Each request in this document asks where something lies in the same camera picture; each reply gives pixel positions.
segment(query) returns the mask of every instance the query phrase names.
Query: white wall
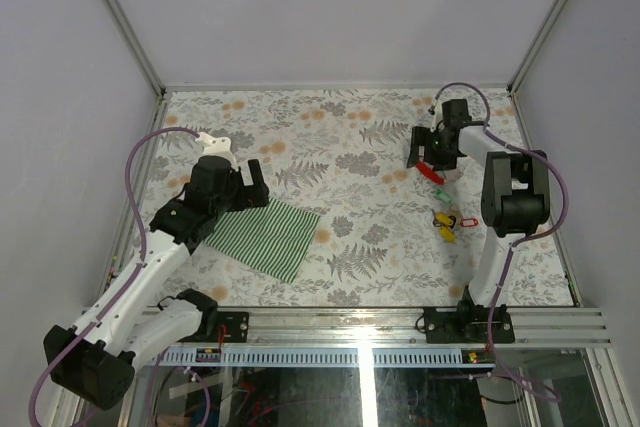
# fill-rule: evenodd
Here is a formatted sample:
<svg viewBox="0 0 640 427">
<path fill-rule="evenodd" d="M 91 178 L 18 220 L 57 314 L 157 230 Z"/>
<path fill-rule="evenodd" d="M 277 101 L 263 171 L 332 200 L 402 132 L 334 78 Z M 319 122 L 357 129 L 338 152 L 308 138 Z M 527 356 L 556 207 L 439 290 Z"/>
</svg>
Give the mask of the white wall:
<svg viewBox="0 0 640 427">
<path fill-rule="evenodd" d="M 506 84 L 553 0 L 120 0 L 166 84 Z"/>
<path fill-rule="evenodd" d="M 571 192 L 564 234 L 640 411 L 640 0 L 570 0 L 520 92 Z"/>
<path fill-rule="evenodd" d="M 44 335 L 95 299 L 154 98 L 100 0 L 0 12 L 0 423 L 21 427 Z"/>
</svg>

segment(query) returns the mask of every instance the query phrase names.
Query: floral tablecloth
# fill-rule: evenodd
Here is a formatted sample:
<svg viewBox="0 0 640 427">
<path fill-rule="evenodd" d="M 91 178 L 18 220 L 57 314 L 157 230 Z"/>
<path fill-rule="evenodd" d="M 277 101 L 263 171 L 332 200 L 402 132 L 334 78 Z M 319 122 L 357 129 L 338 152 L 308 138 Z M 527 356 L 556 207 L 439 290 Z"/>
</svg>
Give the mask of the floral tablecloth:
<svg viewBox="0 0 640 427">
<path fill-rule="evenodd" d="M 491 128 L 521 143 L 504 89 L 485 90 Z M 158 298 L 187 287 L 222 305 L 454 305 L 473 277 L 485 228 L 458 228 L 454 244 L 431 225 L 447 211 L 436 185 L 405 169 L 411 128 L 427 125 L 431 89 L 174 92 L 165 125 L 228 136 L 240 165 L 260 160 L 271 195 L 322 215 L 315 240 L 291 284 L 258 273 L 202 245 L 166 282 Z M 479 98 L 451 89 L 443 98 Z M 189 180 L 200 149 L 185 134 L 161 139 L 142 211 L 145 220 Z M 482 169 L 461 159 L 447 173 L 453 209 L 480 217 Z M 528 243 L 513 275 L 509 303 L 570 305 L 567 280 L 551 239 Z"/>
</svg>

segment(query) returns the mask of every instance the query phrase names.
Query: green object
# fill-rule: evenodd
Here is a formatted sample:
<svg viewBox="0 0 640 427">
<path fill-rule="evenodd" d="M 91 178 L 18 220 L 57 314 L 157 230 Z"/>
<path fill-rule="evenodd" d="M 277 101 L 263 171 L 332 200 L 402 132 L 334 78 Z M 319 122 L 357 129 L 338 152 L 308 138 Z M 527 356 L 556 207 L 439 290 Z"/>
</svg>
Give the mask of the green object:
<svg viewBox="0 0 640 427">
<path fill-rule="evenodd" d="M 449 207 L 453 207 L 453 197 L 447 194 L 444 190 L 436 190 L 436 197 L 443 201 L 445 204 L 448 204 Z"/>
<path fill-rule="evenodd" d="M 205 243 L 253 269 L 291 283 L 319 220 L 318 214 L 271 199 L 267 207 L 227 212 Z"/>
</svg>

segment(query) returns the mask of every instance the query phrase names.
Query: glass panel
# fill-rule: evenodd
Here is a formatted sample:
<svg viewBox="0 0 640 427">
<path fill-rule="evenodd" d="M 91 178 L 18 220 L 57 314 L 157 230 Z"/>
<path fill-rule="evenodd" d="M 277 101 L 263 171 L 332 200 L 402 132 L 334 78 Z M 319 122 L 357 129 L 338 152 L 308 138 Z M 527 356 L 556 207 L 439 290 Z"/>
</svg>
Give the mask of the glass panel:
<svg viewBox="0 0 640 427">
<path fill-rule="evenodd" d="M 473 362 L 465 352 L 465 362 Z M 476 359 L 483 360 L 484 353 Z M 195 367 L 208 385 L 211 411 L 206 427 L 267 426 L 551 426 L 600 427 L 602 421 L 582 352 L 506 351 L 519 374 L 544 381 L 562 396 L 560 404 L 523 393 L 509 379 L 452 378 L 471 371 L 412 367 L 376 368 L 373 355 L 359 351 L 359 366 Z M 147 409 L 158 427 L 195 427 L 204 416 L 202 386 L 184 368 L 161 367 L 152 402 L 145 392 L 151 368 L 135 387 L 130 412 L 118 424 L 117 409 L 101 413 L 91 427 L 147 425 Z"/>
</svg>

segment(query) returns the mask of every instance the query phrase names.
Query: yellow object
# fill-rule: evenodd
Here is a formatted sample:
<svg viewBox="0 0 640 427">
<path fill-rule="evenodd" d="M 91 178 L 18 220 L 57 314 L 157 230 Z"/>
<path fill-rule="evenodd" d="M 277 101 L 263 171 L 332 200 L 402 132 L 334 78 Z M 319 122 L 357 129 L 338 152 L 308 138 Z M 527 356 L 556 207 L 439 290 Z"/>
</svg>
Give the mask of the yellow object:
<svg viewBox="0 0 640 427">
<path fill-rule="evenodd" d="M 455 242 L 456 236 L 448 227 L 440 227 L 440 235 L 447 242 Z"/>
<path fill-rule="evenodd" d="M 453 219 L 449 217 L 447 214 L 443 214 L 442 212 L 438 212 L 436 214 L 436 220 L 440 222 L 442 225 L 447 227 L 453 227 Z"/>
</svg>

